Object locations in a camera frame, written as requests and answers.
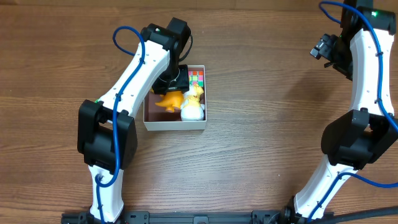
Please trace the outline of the multicolour puzzle cube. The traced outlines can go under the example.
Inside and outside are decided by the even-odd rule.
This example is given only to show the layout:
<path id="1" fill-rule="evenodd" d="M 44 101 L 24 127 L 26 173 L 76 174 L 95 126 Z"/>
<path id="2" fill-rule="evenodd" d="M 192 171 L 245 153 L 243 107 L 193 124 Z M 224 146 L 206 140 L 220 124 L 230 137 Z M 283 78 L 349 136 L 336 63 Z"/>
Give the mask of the multicolour puzzle cube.
<path id="1" fill-rule="evenodd" d="M 205 74 L 204 74 L 204 71 L 189 70 L 188 71 L 188 77 L 189 77 L 189 84 L 190 85 L 197 84 L 200 87 L 204 87 L 205 86 Z"/>

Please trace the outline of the orange dinosaur toy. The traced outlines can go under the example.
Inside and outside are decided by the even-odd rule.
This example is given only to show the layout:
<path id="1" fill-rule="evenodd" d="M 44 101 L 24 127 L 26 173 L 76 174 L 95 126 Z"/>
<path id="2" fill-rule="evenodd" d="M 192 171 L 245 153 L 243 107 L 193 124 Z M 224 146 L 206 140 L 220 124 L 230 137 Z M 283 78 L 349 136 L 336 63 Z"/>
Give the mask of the orange dinosaur toy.
<path id="1" fill-rule="evenodd" d="M 162 100 L 156 102 L 156 106 L 164 107 L 166 112 L 174 113 L 176 109 L 180 110 L 184 97 L 181 91 L 170 91 L 165 95 L 160 95 Z"/>

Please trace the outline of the white duck plush toy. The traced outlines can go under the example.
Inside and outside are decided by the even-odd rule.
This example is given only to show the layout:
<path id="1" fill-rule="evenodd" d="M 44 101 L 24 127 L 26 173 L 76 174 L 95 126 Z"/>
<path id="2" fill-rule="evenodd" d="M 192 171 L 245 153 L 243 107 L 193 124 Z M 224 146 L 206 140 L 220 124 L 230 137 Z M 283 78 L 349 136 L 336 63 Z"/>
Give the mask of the white duck plush toy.
<path id="1" fill-rule="evenodd" d="M 190 85 L 189 90 L 183 94 L 183 103 L 180 107 L 182 121 L 203 121 L 205 117 L 205 105 L 200 103 L 200 97 L 204 90 L 197 83 Z"/>

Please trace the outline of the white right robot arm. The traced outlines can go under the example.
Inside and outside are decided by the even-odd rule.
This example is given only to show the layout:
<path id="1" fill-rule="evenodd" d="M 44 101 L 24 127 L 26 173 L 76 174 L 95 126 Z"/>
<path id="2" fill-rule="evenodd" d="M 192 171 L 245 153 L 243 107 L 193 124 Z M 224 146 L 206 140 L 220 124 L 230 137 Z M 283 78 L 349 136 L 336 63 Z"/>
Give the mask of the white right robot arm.
<path id="1" fill-rule="evenodd" d="M 294 195 L 273 223 L 338 223 L 394 215 L 396 207 L 347 215 L 325 213 L 342 185 L 367 164 L 376 162 L 397 141 L 397 117 L 391 103 L 389 59 L 396 15 L 372 1 L 343 1 L 340 35 L 323 35 L 311 50 L 326 66 L 352 84 L 351 104 L 323 131 L 323 157 L 305 187 Z"/>

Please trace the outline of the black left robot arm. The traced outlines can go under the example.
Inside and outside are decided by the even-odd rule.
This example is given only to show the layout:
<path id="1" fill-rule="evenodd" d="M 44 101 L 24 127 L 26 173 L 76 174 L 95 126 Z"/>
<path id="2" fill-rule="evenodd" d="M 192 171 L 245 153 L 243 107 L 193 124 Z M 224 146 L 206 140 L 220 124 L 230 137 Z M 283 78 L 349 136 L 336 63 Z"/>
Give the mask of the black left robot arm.
<path id="1" fill-rule="evenodd" d="M 83 154 L 93 181 L 90 210 L 77 216 L 78 223 L 121 223 L 124 210 L 124 170 L 137 149 L 135 117 L 149 91 L 166 95 L 189 89 L 188 68 L 181 65 L 184 48 L 193 37 L 187 22 L 172 18 L 167 27 L 149 24 L 138 31 L 135 52 L 119 80 L 96 101 L 85 100 L 78 111 L 77 149 Z"/>

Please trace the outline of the white cardboard box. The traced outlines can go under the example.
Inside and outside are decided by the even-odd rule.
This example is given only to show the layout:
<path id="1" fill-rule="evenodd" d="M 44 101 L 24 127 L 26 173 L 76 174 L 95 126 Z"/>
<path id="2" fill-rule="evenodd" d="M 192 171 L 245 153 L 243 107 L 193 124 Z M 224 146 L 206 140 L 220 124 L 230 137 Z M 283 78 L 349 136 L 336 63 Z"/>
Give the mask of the white cardboard box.
<path id="1" fill-rule="evenodd" d="M 205 72 L 204 65 L 189 65 L 189 70 L 199 70 Z M 164 107 L 156 106 L 155 103 L 161 101 L 160 95 L 148 92 L 144 100 L 143 121 L 148 131 L 176 131 L 176 130 L 204 130 L 206 127 L 207 102 L 206 102 L 206 76 L 205 86 L 202 87 L 204 94 L 200 97 L 200 103 L 205 105 L 205 117 L 203 121 L 182 121 L 180 110 L 174 113 L 166 112 Z"/>

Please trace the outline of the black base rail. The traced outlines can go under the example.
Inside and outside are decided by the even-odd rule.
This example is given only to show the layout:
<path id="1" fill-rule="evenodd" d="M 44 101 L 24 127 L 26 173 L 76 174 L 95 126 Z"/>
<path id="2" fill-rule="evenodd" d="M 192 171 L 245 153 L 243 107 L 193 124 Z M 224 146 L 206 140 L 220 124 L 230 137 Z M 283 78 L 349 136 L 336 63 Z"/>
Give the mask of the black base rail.
<path id="1" fill-rule="evenodd" d="M 266 224 L 266 223 L 341 223 L 366 218 L 397 215 L 397 206 L 365 210 L 361 212 L 334 215 L 327 212 L 321 219 L 313 219 L 293 215 L 291 210 L 253 210 L 252 212 L 221 212 L 221 213 L 149 213 L 147 211 L 130 211 L 122 214 L 115 222 L 117 224 Z M 89 212 L 64 213 L 63 224 L 101 223 Z"/>

